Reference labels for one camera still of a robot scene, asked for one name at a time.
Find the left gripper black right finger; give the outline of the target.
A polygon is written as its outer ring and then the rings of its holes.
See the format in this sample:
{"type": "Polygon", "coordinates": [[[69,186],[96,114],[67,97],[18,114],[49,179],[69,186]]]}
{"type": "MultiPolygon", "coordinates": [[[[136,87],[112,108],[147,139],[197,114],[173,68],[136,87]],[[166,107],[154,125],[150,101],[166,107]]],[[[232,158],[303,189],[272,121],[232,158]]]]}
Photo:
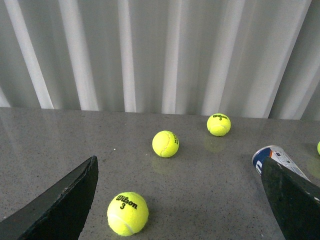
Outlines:
{"type": "Polygon", "coordinates": [[[261,180],[273,215],[287,240],[320,238],[320,188],[270,157],[261,180]]]}

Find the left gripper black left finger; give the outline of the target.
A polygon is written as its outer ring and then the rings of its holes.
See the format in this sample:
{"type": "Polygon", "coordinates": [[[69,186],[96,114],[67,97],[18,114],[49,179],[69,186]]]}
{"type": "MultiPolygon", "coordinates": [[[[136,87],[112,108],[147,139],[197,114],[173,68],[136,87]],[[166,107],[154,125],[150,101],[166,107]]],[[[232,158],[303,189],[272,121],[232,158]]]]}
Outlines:
{"type": "Polygon", "coordinates": [[[2,240],[77,240],[96,192],[98,159],[92,156],[0,223],[2,240]]]}

